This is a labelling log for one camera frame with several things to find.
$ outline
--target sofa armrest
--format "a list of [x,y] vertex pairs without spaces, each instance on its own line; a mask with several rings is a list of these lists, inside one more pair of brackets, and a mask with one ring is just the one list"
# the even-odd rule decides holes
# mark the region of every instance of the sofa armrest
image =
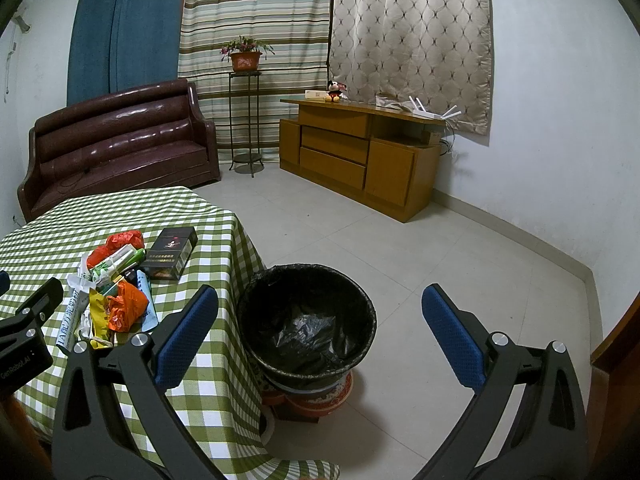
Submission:
[[34,219],[33,206],[38,201],[40,195],[44,191],[44,183],[42,176],[40,175],[40,165],[38,163],[38,157],[36,154],[36,139],[35,131],[32,128],[29,131],[29,167],[27,169],[27,176],[18,186],[18,202],[20,203],[20,209],[27,222]]
[[218,145],[216,143],[216,125],[213,121],[207,121],[198,104],[198,94],[194,83],[189,83],[188,101],[191,113],[191,121],[193,123],[194,140],[201,146],[207,148],[207,156],[209,157],[209,165],[212,177],[220,179],[220,167],[218,165]]

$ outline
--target yellow wrapper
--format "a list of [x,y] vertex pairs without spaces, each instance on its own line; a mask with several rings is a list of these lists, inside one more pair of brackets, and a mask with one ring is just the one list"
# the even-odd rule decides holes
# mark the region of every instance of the yellow wrapper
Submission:
[[[91,320],[94,324],[94,336],[104,341],[110,341],[109,314],[106,313],[105,307],[109,302],[107,299],[96,292],[95,290],[89,291],[89,314],[91,314]],[[94,348],[107,348],[98,341],[91,341],[91,346]]]

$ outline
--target white wall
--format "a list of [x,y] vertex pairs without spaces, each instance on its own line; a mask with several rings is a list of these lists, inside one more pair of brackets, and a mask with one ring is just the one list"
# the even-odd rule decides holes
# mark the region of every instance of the white wall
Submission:
[[25,165],[33,123],[66,106],[66,72],[77,6],[78,0],[33,0],[24,14],[31,30],[20,44],[17,131]]
[[640,288],[640,36],[617,0],[493,11],[491,132],[457,136],[436,187],[591,268],[606,335]]
[[17,197],[18,185],[27,172],[22,159],[16,156],[20,153],[15,92],[19,47],[11,54],[8,74],[5,70],[7,57],[13,49],[14,42],[19,45],[21,39],[20,29],[13,23],[7,26],[0,38],[0,238],[17,227],[14,224],[14,216],[18,221],[24,222]]

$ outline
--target curtain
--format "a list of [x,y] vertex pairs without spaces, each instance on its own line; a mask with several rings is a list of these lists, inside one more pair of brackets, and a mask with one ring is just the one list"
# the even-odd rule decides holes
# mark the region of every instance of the curtain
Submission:
[[[216,123],[221,162],[230,161],[228,72],[220,48],[238,36],[270,43],[275,54],[261,56],[260,144],[265,160],[278,152],[280,118],[296,114],[281,98],[325,89],[331,0],[185,0],[178,75],[196,84],[200,109]],[[255,89],[255,78],[252,78]],[[255,98],[252,98],[255,143]],[[247,81],[232,81],[234,150],[248,147]]]
[[79,0],[66,103],[175,79],[183,0]]
[[487,134],[492,56],[490,0],[334,0],[329,68],[352,100],[457,105],[457,131]]

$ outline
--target sofa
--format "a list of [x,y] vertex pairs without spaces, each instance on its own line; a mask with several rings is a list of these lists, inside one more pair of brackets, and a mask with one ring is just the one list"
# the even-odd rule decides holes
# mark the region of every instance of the sofa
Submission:
[[18,200],[29,222],[71,197],[219,179],[215,126],[194,84],[180,78],[39,118]]

